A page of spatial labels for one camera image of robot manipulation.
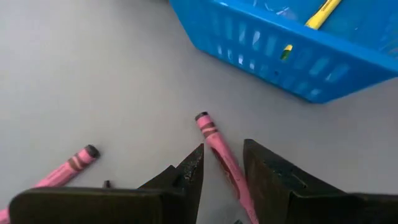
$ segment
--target table surface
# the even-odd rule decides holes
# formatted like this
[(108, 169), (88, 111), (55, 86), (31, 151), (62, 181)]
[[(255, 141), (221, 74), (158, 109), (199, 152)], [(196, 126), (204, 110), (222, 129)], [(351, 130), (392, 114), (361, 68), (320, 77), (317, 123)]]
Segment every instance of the table surface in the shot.
[[(253, 138), (342, 190), (398, 194), (396, 85), (313, 105), (195, 49), (163, 0), (0, 1), (0, 206), (86, 144), (102, 158), (69, 186), (138, 187), (203, 142), (201, 111), (241, 166)], [(198, 223), (241, 216), (206, 150)]]

